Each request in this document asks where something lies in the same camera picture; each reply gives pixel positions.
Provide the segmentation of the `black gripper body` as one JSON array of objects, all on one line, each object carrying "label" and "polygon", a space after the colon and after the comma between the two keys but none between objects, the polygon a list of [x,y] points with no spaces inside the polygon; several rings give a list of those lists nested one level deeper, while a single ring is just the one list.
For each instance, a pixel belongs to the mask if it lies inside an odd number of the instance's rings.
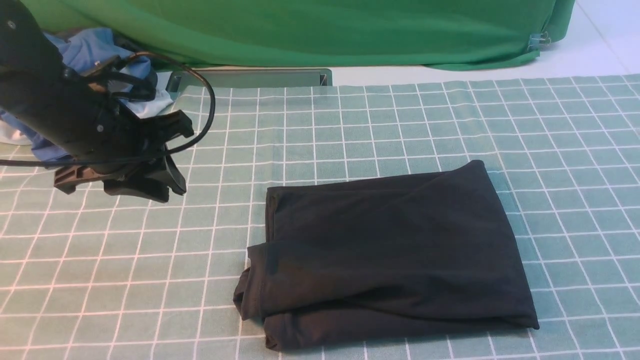
[{"label": "black gripper body", "polygon": [[89,89],[57,89],[54,102],[56,114],[77,126],[61,143],[76,163],[55,171],[54,187],[65,194],[85,183],[121,180],[139,164],[169,157],[168,141],[194,135],[192,120],[182,111],[141,119],[118,100]]}]

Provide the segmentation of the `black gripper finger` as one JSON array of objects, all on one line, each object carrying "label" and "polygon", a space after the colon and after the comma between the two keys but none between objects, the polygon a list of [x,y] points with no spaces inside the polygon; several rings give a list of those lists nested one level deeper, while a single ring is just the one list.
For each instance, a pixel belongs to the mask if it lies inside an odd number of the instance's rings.
[{"label": "black gripper finger", "polygon": [[169,202],[170,193],[185,195],[187,184],[169,155],[138,164],[122,179],[103,180],[103,191],[110,196],[130,196],[165,204]]}]

